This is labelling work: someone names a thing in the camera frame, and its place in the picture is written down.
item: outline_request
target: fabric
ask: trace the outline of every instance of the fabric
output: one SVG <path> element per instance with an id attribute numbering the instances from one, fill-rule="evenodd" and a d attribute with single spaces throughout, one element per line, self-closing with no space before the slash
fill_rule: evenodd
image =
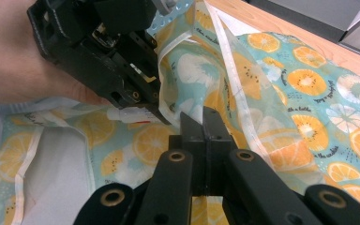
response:
<path id="1" fill-rule="evenodd" d="M 79 105 L 12 115 L 0 150 L 0 224 L 23 219 L 23 176 L 44 127 L 76 128 L 87 140 L 91 191 L 151 177 L 179 114 L 202 121 L 215 108 L 240 148 L 260 154 L 293 190 L 343 188 L 360 201 L 360 77 L 296 37 L 235 37 L 198 0 L 157 33 L 159 107 L 172 126 L 110 121 L 107 107 Z M 192 224 L 227 224 L 220 198 L 193 198 Z"/>

